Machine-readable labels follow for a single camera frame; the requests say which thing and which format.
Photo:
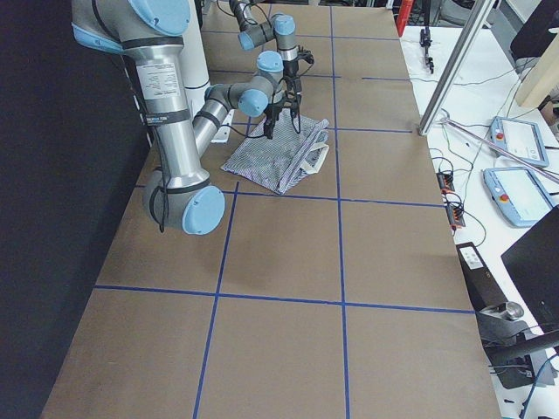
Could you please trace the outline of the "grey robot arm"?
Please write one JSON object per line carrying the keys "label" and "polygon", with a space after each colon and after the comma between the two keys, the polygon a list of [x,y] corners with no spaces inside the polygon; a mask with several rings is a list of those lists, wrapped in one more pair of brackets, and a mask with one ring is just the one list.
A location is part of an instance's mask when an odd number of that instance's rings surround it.
{"label": "grey robot arm", "polygon": [[159,149],[161,166],[144,190],[143,205],[161,229],[205,235],[220,223],[223,192],[210,182],[201,157],[228,114],[239,110],[265,117],[271,137],[288,93],[300,93],[296,25],[279,13],[263,23],[247,1],[231,12],[245,50],[263,50],[257,71],[245,83],[211,85],[191,1],[75,1],[72,29],[85,47],[127,58],[135,65],[135,86],[143,119]]}
{"label": "grey robot arm", "polygon": [[238,40],[245,51],[260,47],[272,40],[276,42],[276,50],[283,60],[283,74],[287,89],[302,98],[302,84],[299,74],[299,62],[314,64],[311,51],[300,45],[296,37],[296,24],[292,16],[277,13],[267,17],[265,22],[258,23],[252,15],[252,8],[257,4],[251,1],[229,1],[232,15],[239,26]]}

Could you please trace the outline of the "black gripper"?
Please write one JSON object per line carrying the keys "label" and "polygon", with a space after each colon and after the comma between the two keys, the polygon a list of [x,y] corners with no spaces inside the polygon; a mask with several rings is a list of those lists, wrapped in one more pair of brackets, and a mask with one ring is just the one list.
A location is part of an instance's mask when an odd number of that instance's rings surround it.
{"label": "black gripper", "polygon": [[264,136],[267,139],[272,139],[275,123],[279,120],[280,113],[284,109],[289,110],[293,130],[296,134],[299,134],[301,131],[300,104],[301,92],[299,91],[282,90],[275,93],[272,102],[267,105],[265,110]]}
{"label": "black gripper", "polygon": [[302,46],[295,46],[289,50],[282,50],[281,58],[283,60],[283,79],[286,82],[287,90],[294,94],[302,94],[299,62],[303,60],[309,64],[309,67],[312,67],[314,65],[313,53]]}

